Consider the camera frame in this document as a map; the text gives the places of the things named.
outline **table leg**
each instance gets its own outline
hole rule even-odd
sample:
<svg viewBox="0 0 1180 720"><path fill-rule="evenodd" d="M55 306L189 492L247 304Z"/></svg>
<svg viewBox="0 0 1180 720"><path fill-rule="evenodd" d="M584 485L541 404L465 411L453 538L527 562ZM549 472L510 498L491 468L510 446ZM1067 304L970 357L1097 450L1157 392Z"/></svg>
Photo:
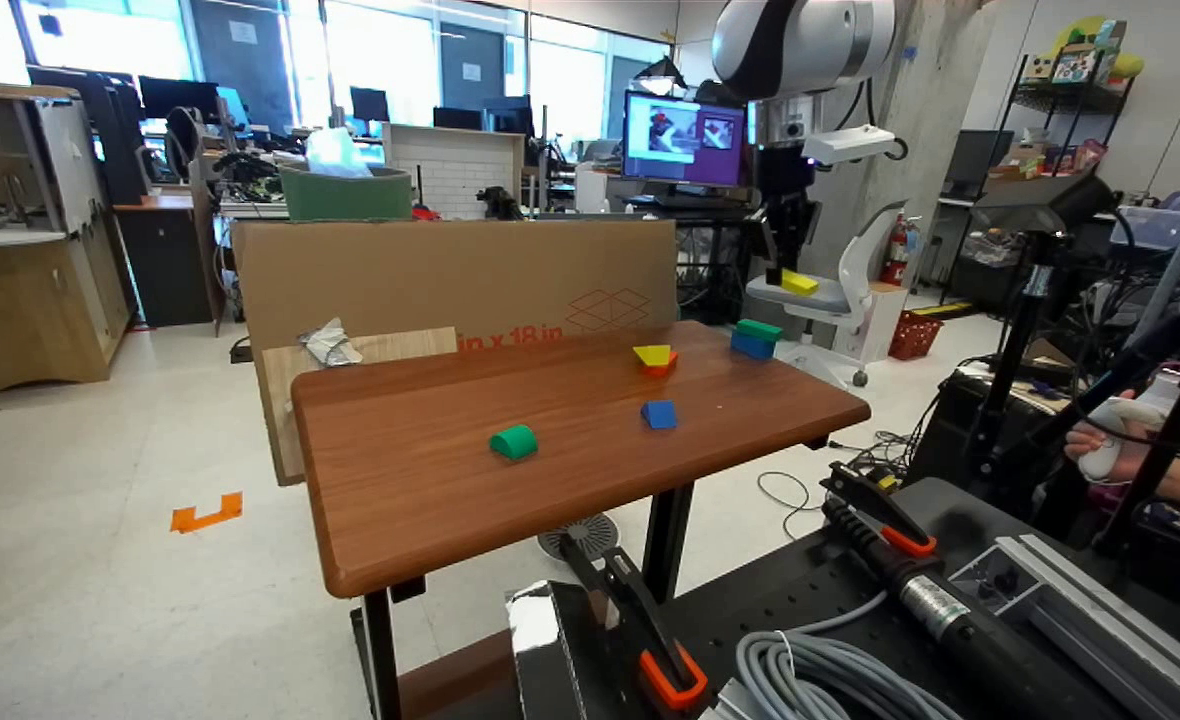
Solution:
<svg viewBox="0 0 1180 720"><path fill-rule="evenodd" d="M388 590L366 590L361 599L361 608L350 611L350 636L371 714L399 720Z"/></svg>
<svg viewBox="0 0 1180 720"><path fill-rule="evenodd" d="M692 498L695 498L695 485L658 492L650 498L641 573L657 604L666 604L674 597L674 573L681 573L681 549L683 549L683 524L692 516Z"/></svg>

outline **green block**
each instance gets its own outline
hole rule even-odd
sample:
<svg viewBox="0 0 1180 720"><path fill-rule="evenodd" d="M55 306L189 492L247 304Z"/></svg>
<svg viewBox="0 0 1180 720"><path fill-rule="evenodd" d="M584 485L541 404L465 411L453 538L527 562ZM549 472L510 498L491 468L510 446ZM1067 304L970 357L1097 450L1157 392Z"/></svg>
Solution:
<svg viewBox="0 0 1180 720"><path fill-rule="evenodd" d="M527 423L508 423L491 434L491 450L502 460L527 460L541 450L541 434Z"/></svg>
<svg viewBox="0 0 1180 720"><path fill-rule="evenodd" d="M775 345L785 331L764 321L739 321L735 331Z"/></svg>

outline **desk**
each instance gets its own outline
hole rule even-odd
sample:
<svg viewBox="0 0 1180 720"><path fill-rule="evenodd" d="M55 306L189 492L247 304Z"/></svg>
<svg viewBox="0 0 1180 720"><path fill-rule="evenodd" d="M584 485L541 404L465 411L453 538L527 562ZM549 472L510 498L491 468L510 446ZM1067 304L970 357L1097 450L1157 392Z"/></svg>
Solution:
<svg viewBox="0 0 1180 720"><path fill-rule="evenodd" d="M632 339L681 352L644 381ZM295 381L310 524L332 597L362 597L361 654L371 704L399 714L388 589L486 549L657 495L644 578L674 589L692 481L788 442L814 442L866 404L785 364L728 352L728 335L670 324L650 335L564 339ZM681 429L657 434L641 399L666 397ZM541 456L502 462L486 434L530 423Z"/></svg>
<svg viewBox="0 0 1180 720"><path fill-rule="evenodd" d="M141 194L113 203L123 264L145 324L218 324L213 219L193 192Z"/></svg>

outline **orange clamp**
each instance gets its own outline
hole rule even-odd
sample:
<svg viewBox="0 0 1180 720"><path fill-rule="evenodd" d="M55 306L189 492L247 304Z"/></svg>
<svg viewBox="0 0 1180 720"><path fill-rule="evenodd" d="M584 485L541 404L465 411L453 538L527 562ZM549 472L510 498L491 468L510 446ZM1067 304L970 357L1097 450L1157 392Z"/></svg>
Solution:
<svg viewBox="0 0 1180 720"><path fill-rule="evenodd" d="M890 524L879 526L879 538L884 538L888 549L895 549L901 554L913 554L913 558L927 558L927 554L941 553L935 535L933 535L933 538L913 538L913 535L903 535L903 533L890 526Z"/></svg>
<svg viewBox="0 0 1180 720"><path fill-rule="evenodd" d="M670 686L666 671L658 667L658 660L650 651L641 651L641 678L650 690L657 704L664 704L666 712L695 712L707 699L707 671L692 660L692 651L681 651L681 662L692 671L686 686Z"/></svg>
<svg viewBox="0 0 1180 720"><path fill-rule="evenodd" d="M195 508L174 508L172 512L172 533L201 533L201 526L213 526L213 524L226 524L226 520L235 520L241 516L241 492L226 492L226 495L218 495L218 508L215 512L202 512L202 516L195 516Z"/></svg>

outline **office chair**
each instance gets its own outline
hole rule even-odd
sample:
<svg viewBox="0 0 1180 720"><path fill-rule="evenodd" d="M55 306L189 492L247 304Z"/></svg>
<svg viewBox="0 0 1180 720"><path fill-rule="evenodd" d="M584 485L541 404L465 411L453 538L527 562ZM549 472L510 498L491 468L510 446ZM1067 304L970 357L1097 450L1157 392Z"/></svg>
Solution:
<svg viewBox="0 0 1180 720"><path fill-rule="evenodd" d="M180 178L189 184L193 158L201 158L201 126L195 126L195 115L189 109L172 109L163 115L163 131L169 131L169 154L172 154Z"/></svg>
<svg viewBox="0 0 1180 720"><path fill-rule="evenodd" d="M785 304L785 317L805 324L828 324L830 352L854 360L854 371L850 371L854 387L866 384L865 331L871 321L871 275L879 273L879 257L901 217L903 217L903 200L876 208L871 219L860 227L860 236L838 252L836 275L814 275L821 287L812 294L792 294L767 281L746 284L746 294Z"/></svg>

